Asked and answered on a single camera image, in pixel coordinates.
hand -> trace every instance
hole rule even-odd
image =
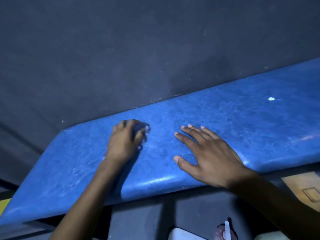
[[[243,165],[237,153],[216,133],[203,126],[198,129],[188,125],[181,129],[196,142],[178,132],[174,135],[190,148],[198,164],[192,165],[181,156],[174,156],[173,159],[180,169],[196,180],[214,187],[229,188],[234,182],[254,173]]]
[[[141,129],[133,138],[134,125],[139,122],[140,121],[134,119],[128,122],[122,120],[118,125],[113,127],[106,150],[106,156],[102,163],[111,164],[121,169],[126,162],[132,158],[145,136],[145,129]]]

blue bench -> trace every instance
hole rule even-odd
[[[320,58],[65,129],[26,177],[0,223],[65,214],[102,161],[113,125],[130,118],[149,123],[151,132],[106,204],[202,186],[173,161],[181,155],[196,162],[174,137],[181,125],[216,131],[260,173],[314,163],[320,159]]]

gray fabric wall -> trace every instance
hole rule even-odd
[[[320,0],[0,0],[0,178],[19,185],[68,126],[319,56],[319,10]]]

fingernail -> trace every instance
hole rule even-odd
[[[178,164],[179,157],[178,157],[178,156],[174,156],[174,157],[173,157],[173,160],[175,161],[176,164]]]

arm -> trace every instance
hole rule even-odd
[[[105,159],[100,163],[93,179],[62,219],[50,240],[91,239],[104,200],[122,167],[134,155],[144,137],[144,129],[132,139],[133,126],[121,121],[111,134]]]
[[[197,165],[180,156],[173,159],[196,180],[224,187],[254,206],[290,239],[314,239],[320,235],[320,214],[291,198],[253,170],[245,167],[235,151],[216,133],[192,125],[182,126],[189,137],[175,133],[194,153]]]

